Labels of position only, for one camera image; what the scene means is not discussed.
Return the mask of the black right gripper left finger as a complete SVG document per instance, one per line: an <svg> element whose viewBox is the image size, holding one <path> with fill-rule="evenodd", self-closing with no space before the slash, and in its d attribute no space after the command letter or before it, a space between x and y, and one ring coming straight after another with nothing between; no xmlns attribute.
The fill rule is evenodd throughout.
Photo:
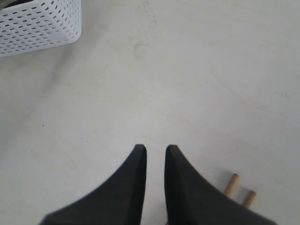
<svg viewBox="0 0 300 225"><path fill-rule="evenodd" d="M52 212L43 225L139 225L146 187L147 150L137 144L102 185L80 200Z"/></svg>

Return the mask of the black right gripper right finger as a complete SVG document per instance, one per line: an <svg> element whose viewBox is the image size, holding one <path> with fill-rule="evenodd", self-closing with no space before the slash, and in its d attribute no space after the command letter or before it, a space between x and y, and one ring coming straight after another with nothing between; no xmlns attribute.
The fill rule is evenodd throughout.
<svg viewBox="0 0 300 225"><path fill-rule="evenodd" d="M273 225L211 185L176 145L165 153L165 201L170 225Z"/></svg>

